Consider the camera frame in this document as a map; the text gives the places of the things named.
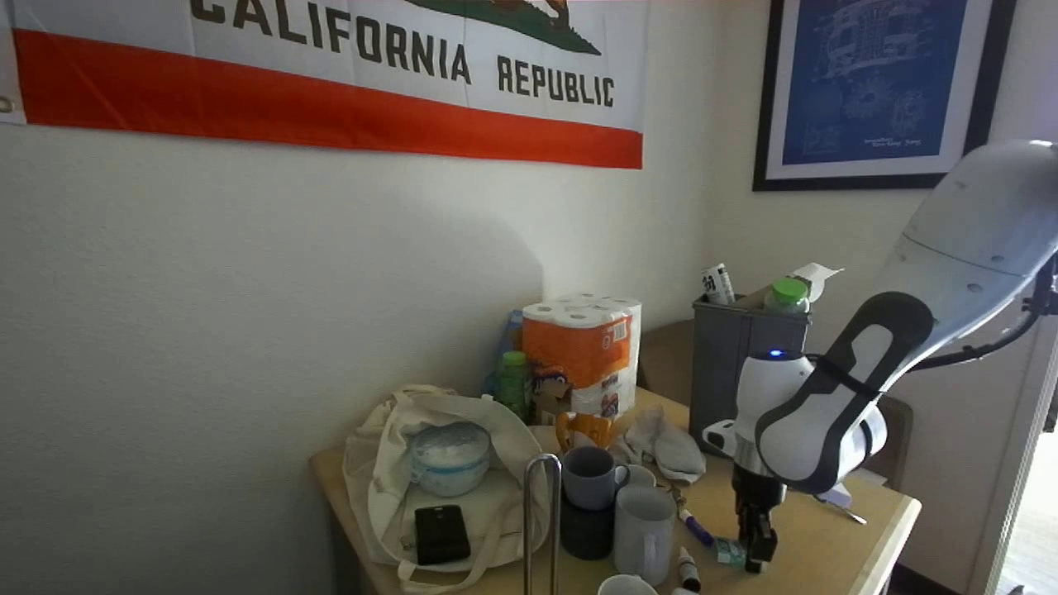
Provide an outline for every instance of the phone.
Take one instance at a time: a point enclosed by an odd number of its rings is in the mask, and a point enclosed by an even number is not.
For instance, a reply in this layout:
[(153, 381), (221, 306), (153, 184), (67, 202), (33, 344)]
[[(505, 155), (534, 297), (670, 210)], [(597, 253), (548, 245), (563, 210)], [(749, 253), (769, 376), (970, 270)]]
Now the phone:
[(415, 508), (415, 563), (442, 564), (469, 559), (469, 537), (459, 506)]

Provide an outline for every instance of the framed picture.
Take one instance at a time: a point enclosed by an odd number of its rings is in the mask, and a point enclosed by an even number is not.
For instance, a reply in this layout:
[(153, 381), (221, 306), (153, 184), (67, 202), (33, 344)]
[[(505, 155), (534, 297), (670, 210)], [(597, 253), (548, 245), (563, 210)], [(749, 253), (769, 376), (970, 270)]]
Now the framed picture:
[(1016, 0), (769, 0), (758, 191), (930, 187), (988, 138)]

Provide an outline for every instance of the table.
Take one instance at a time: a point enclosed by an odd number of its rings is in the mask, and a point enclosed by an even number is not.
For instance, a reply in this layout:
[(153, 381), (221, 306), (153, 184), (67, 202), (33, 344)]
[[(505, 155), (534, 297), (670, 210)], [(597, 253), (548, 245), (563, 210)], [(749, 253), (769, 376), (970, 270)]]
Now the table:
[[(665, 418), (673, 426), (686, 426), (686, 406), (665, 401), (659, 392), (638, 391), (635, 412), (661, 406)], [(368, 586), (372, 591), (391, 595), (400, 591), (400, 580), (391, 564), (372, 564), (364, 559), (364, 537), (356, 527), (356, 520), (346, 506), (346, 490), (340, 477), (340, 447), (322, 450), (311, 461), (317, 471), (317, 483), (332, 503), (334, 520), (340, 523), (343, 535), (352, 544), (352, 555), (361, 559)], [(791, 492), (783, 506), (772, 508), (772, 527), (779, 535), (779, 548), (772, 563), (760, 574), (748, 574), (739, 568), (728, 568), (715, 563), (715, 553), (696, 544), (686, 527), (677, 524), (677, 535), (684, 537), (686, 553), (696, 563), (705, 591), (732, 591), (732, 595), (783, 595), (783, 591), (812, 591), (812, 595), (875, 595), (887, 588), (887, 579), (919, 520), (919, 500), (908, 500), (904, 492), (891, 492), (879, 486), (874, 477), (850, 477), (847, 480), (852, 492), (852, 508), (865, 515), (865, 524), (850, 523), (847, 515), (820, 506), (812, 497)], [(707, 458), (705, 480), (696, 480), (686, 492), (686, 508), (701, 524), (707, 524), (719, 537), (737, 535), (737, 515), (735, 515), (735, 492), (732, 492), (732, 461), (728, 458)], [(545, 564), (548, 553), (534, 553), (534, 579), (531, 586), (545, 591)], [(606, 563), (583, 563), (571, 555), (559, 555), (559, 591), (563, 595), (591, 595), (606, 574), (616, 574), (616, 564)], [(474, 586), (474, 591), (483, 595), (508, 595), (522, 588), (522, 564), (502, 564), (486, 571), (483, 580)]]

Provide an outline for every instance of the black mug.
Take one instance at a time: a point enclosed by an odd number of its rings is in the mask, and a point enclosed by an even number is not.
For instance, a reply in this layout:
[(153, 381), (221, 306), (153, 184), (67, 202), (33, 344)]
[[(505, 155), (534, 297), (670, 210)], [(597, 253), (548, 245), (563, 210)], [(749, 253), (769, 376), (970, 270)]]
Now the black mug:
[(609, 559), (616, 548), (616, 506), (583, 508), (563, 497), (563, 548), (576, 559)]

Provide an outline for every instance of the white wall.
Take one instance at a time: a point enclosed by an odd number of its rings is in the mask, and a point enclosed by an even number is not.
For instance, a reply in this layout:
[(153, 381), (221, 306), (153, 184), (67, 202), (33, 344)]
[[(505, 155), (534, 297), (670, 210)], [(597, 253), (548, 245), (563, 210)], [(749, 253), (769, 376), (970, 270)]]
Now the white wall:
[(0, 130), (0, 591), (332, 591), (307, 457), (394, 383), (540, 297), (686, 318), (715, 25), (656, 2), (640, 173)]
[[(725, 138), (710, 187), (707, 187), (707, 253), (728, 260), (744, 287), (760, 287), (779, 270), (804, 260), (847, 268), (826, 287), (812, 318), (812, 339), (826, 339), (850, 318), (850, 306), (868, 289), (868, 278), (895, 241), (904, 222), (927, 191), (749, 191), (758, 94), (762, 73), (767, 0), (715, 2), (725, 16), (728, 47), (718, 68), (718, 87), (732, 102), (718, 105), (710, 138)], [(1017, 0), (1017, 16), (1009, 44), (1002, 93), (996, 105), (991, 138), (1058, 138), (1058, 2)], [(1013, 486), (1004, 451), (1013, 450), (1009, 426), (1026, 430), (1026, 412), (1038, 401), (1034, 386), (1043, 367), (1032, 367), (1032, 352), (1051, 352), (1051, 339), (1026, 339), (977, 367), (916, 372), (895, 383), (916, 409), (908, 468), (904, 490), (927, 503), (919, 527), (904, 555), (904, 564), (951, 591), (977, 591), (976, 564), (988, 564), (996, 535), (983, 533), (991, 503)]]

